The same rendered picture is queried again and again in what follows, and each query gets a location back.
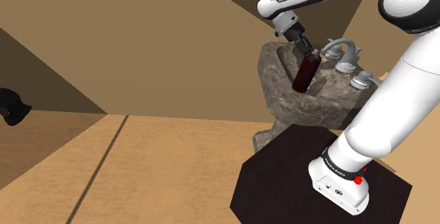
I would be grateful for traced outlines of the dark red bottle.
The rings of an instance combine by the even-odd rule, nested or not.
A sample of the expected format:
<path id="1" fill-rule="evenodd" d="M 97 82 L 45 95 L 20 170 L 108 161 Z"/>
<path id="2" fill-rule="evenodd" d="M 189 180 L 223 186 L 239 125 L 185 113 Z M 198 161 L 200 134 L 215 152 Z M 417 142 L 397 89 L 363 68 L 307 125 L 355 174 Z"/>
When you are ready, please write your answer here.
<path id="1" fill-rule="evenodd" d="M 322 59 L 320 56 L 304 57 L 293 81 L 294 91 L 304 93 L 314 78 Z"/>

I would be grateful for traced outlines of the grey sink faucet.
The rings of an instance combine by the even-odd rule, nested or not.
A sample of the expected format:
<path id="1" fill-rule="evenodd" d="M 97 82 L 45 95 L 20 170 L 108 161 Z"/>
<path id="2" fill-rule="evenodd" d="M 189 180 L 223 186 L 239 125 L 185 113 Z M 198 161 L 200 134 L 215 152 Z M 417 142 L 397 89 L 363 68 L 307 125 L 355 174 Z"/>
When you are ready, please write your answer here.
<path id="1" fill-rule="evenodd" d="M 361 51 L 362 48 L 357 47 L 351 39 L 347 38 L 329 39 L 329 43 L 321 49 L 321 53 L 328 59 L 336 61 L 335 70 L 347 75 L 357 68 Z M 371 84 L 379 87 L 381 80 L 374 79 L 373 74 L 366 70 L 361 70 L 350 80 L 350 85 L 358 90 L 367 89 Z"/>

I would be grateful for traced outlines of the dark robot stand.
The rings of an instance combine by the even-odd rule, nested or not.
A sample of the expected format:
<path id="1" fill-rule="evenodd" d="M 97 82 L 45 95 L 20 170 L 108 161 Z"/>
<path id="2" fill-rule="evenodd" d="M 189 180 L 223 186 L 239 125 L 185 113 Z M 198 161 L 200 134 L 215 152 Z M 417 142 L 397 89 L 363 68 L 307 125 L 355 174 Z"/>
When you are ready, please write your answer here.
<path id="1" fill-rule="evenodd" d="M 335 139 L 325 127 L 291 125 L 244 162 L 230 205 L 241 224 L 399 224 L 412 186 L 376 161 L 358 216 L 313 189 L 308 164 Z"/>

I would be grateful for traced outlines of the black object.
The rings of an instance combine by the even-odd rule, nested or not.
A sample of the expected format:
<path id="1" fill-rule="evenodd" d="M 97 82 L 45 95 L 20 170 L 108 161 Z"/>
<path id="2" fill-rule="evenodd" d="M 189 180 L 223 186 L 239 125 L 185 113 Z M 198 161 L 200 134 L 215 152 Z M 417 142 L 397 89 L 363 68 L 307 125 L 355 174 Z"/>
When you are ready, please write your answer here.
<path id="1" fill-rule="evenodd" d="M 31 111 L 30 105 L 24 104 L 20 95 L 11 89 L 0 87 L 0 115 L 5 122 L 14 126 L 19 124 Z"/>

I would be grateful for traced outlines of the brown marble pedestal sink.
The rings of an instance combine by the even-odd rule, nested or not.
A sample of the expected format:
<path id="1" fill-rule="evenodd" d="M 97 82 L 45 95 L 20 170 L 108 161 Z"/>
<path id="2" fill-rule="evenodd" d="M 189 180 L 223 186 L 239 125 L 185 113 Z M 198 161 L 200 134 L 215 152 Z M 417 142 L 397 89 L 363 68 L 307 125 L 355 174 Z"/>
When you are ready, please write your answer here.
<path id="1" fill-rule="evenodd" d="M 350 81 L 362 68 L 358 66 L 353 73 L 343 74 L 335 70 L 335 61 L 323 56 L 307 91 L 295 92 L 292 84 L 301 61 L 301 54 L 291 43 L 269 42 L 262 46 L 257 71 L 275 122 L 271 129 L 254 134 L 255 152 L 292 124 L 346 129 L 377 89 L 374 83 L 364 90 L 354 88 Z"/>

